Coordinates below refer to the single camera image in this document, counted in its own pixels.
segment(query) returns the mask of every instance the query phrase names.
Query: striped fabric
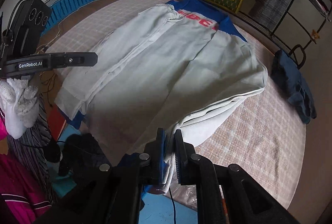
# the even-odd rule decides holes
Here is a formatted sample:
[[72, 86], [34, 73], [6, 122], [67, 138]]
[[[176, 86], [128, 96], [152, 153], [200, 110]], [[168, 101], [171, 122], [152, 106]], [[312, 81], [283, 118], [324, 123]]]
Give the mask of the striped fabric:
[[43, 150], [21, 145], [27, 144], [37, 147], [46, 146], [51, 138], [52, 136], [46, 119], [44, 100], [43, 96], [40, 94], [39, 115], [34, 125], [31, 128], [28, 128], [18, 140], [15, 140], [8, 135], [7, 141], [10, 152], [27, 168], [45, 193], [47, 200], [53, 204], [57, 201], [57, 197], [52, 189], [49, 170]]

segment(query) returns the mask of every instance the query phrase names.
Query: bed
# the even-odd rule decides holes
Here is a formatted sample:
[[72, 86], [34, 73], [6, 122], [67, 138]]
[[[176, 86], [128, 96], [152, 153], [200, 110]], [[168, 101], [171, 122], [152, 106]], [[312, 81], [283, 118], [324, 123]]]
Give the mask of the bed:
[[[47, 52], [89, 51], [107, 34], [156, 4], [168, 0], [119, 0], [88, 16], [58, 41]], [[273, 54], [250, 34], [237, 27], [253, 46], [259, 59], [270, 72]], [[70, 68], [59, 69], [64, 79]], [[94, 114], [95, 107], [88, 114]], [[94, 120], [89, 130], [98, 140], [107, 157], [110, 141], [101, 131], [102, 119]], [[213, 163], [228, 166], [237, 163], [262, 185], [283, 207], [288, 208], [298, 184], [305, 145], [305, 125], [291, 107], [283, 93], [268, 78], [265, 91], [248, 98], [201, 145], [196, 152]], [[195, 208], [192, 188], [183, 190], [172, 183], [175, 200]]]

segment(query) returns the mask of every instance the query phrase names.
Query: silver bolt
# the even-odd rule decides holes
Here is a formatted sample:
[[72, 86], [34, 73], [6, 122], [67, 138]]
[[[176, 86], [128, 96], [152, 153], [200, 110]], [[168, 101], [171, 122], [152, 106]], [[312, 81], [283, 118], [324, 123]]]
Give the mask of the silver bolt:
[[149, 157], [150, 157], [150, 155], [148, 153], [142, 153], [139, 155], [139, 158], [141, 160], [147, 160], [147, 159], [149, 159]]
[[190, 155], [190, 158], [191, 158], [192, 160], [200, 160], [201, 155], [199, 155], [199, 154], [191, 154], [191, 155]]
[[231, 164], [229, 166], [229, 168], [233, 171], [233, 172], [238, 172], [240, 170], [240, 166], [238, 166], [237, 164]]
[[99, 170], [101, 170], [102, 172], [107, 172], [109, 169], [110, 169], [110, 166], [107, 163], [104, 163], [99, 166]]

